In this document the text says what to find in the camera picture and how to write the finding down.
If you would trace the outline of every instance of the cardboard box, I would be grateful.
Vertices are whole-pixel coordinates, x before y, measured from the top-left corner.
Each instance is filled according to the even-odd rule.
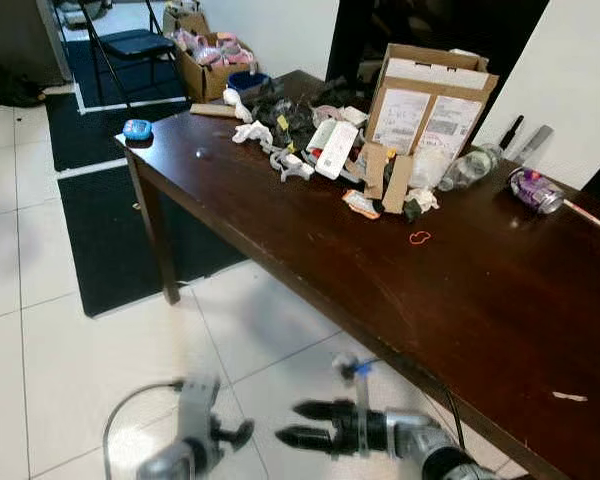
[[[176,16],[169,9],[165,9],[162,15],[162,33],[172,33],[180,28],[199,35],[211,33],[207,19],[204,18],[202,12],[191,12]]]
[[[390,44],[373,97],[367,140],[413,154],[439,145],[455,158],[498,81],[487,59]]]
[[[205,35],[209,45],[215,45],[218,39],[216,33]],[[238,40],[242,48],[252,51],[247,45]],[[226,65],[221,67],[203,67],[186,52],[177,51],[176,63],[187,84],[189,95],[198,103],[207,103],[222,97],[229,75],[235,72],[249,70],[249,64]]]

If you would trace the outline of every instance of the yellow tag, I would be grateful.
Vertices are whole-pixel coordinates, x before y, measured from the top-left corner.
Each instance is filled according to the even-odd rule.
[[[278,125],[280,125],[280,128],[282,128],[283,130],[287,130],[289,128],[289,122],[287,122],[287,119],[284,118],[284,115],[280,115],[278,118]]]

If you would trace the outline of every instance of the white remote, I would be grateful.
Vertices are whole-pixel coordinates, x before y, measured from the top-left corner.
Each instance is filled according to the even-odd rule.
[[[331,180],[338,178],[357,136],[358,129],[352,124],[338,122],[318,159],[316,172]]]

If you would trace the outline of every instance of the purple can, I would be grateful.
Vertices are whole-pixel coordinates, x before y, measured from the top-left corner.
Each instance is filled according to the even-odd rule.
[[[513,194],[538,213],[553,213],[564,201],[564,192],[544,175],[530,168],[516,168],[509,175]]]

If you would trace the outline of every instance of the folding chair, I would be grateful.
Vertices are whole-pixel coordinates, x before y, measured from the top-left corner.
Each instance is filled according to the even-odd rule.
[[[162,36],[162,30],[160,29],[160,25],[158,24],[158,20],[156,19],[155,14],[153,13],[153,8],[149,3],[149,0],[145,0],[147,4],[147,8],[149,9],[149,30],[146,29],[137,29],[137,30],[129,30],[126,32],[118,32],[112,33],[110,35],[104,35],[102,37],[98,36],[95,27],[93,26],[93,21],[87,12],[85,7],[85,0],[79,0],[80,8],[82,9],[82,13],[87,21],[87,30],[89,32],[89,43],[91,46],[91,56],[93,59],[93,71],[96,76],[96,82],[98,87],[98,98],[100,99],[100,103],[103,103],[102,100],[102,84],[100,82],[100,74],[105,73],[105,71],[100,71],[98,69],[98,59],[96,57],[96,48],[102,54],[104,61],[107,64],[109,69],[109,73],[113,77],[113,81],[116,85],[116,88],[120,92],[120,95],[124,99],[124,102],[127,104],[127,108],[131,108],[131,102],[129,100],[129,96],[127,95],[127,91],[124,89],[118,74],[116,73],[116,68],[112,65],[109,60],[109,56],[119,58],[121,60],[138,60],[142,59],[143,61],[148,60],[151,63],[151,85],[155,84],[154,79],[154,62],[156,57],[161,55],[166,55],[169,65],[173,69],[173,73],[180,83],[180,87],[184,92],[184,97],[188,100],[189,96],[187,94],[187,88],[180,76],[180,72],[175,65],[175,49],[176,45],[174,42]],[[132,66],[136,66],[142,62],[136,62],[128,66],[118,67],[118,69],[129,68]]]

